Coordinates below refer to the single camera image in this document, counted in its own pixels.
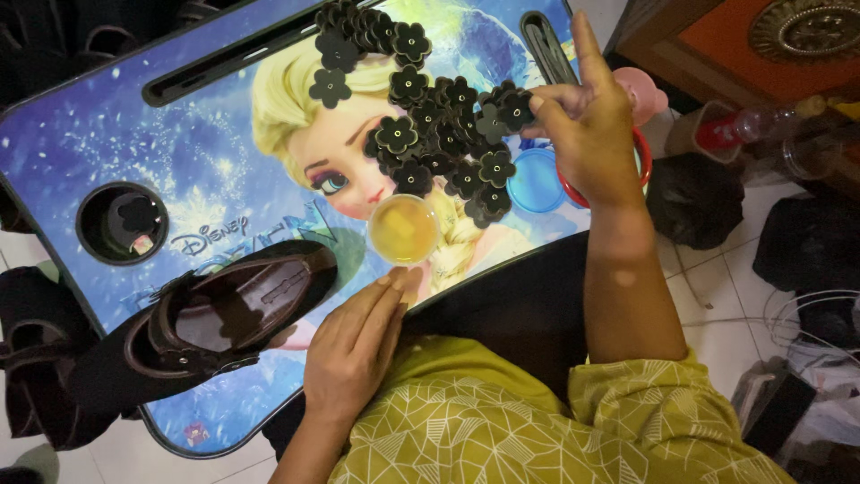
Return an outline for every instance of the wooden furniture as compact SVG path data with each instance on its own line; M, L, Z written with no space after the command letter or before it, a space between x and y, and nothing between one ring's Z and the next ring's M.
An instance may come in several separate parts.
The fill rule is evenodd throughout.
M821 92L844 96L858 91L860 56L824 62L809 55L776 62L751 47L751 26L762 12L769 6L770 13L787 9L789 2L810 17L809 9L824 0L630 0L614 50L700 102L721 99L746 107L799 101ZM853 29L860 15L854 16L852 9L860 11L860 2L829 3L842 5L848 17L843 24L851 25L843 36L856 38ZM791 23L782 10L779 15L783 24ZM814 34L824 38L832 32ZM843 48L840 55L856 54L857 46L860 42Z

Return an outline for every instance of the disney logo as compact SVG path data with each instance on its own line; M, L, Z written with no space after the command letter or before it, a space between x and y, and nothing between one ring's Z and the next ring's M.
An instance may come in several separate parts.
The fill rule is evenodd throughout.
M172 248L177 248L180 245L179 251L187 256L196 256L209 246L219 240L227 239L232 233L242 233L245 236L245 228L248 227L248 217L239 217L231 220L223 225L223 228L209 227L208 225L201 226L198 233L190 233L189 235L180 235L173 240L170 240Z

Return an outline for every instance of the yellow liquid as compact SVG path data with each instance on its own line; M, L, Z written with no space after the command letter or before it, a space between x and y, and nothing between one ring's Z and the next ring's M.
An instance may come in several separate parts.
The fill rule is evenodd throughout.
M439 226L424 201L392 197L380 205L368 224L377 253L393 264L418 264L436 246Z

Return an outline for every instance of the ornate decoration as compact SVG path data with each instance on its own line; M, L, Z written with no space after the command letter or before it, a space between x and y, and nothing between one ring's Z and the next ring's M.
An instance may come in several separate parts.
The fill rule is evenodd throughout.
M780 63L815 64L860 54L858 0L783 0L762 10L749 43Z

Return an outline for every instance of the blonde hair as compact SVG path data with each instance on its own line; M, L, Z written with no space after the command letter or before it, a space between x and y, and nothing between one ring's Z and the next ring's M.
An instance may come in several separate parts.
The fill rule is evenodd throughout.
M287 142L297 129L313 123L322 106L308 94L314 84L314 72L322 68L315 38L265 58L251 87L251 127L257 148L279 159L290 178L306 189L312 189L310 181L287 150ZM394 59L371 54L347 74L347 85L353 93L387 99L389 75L396 69ZM475 243L483 232L465 214L459 198L433 188L427 200L439 217L442 232L439 246L430 256L430 294L436 294L463 281L475 255Z

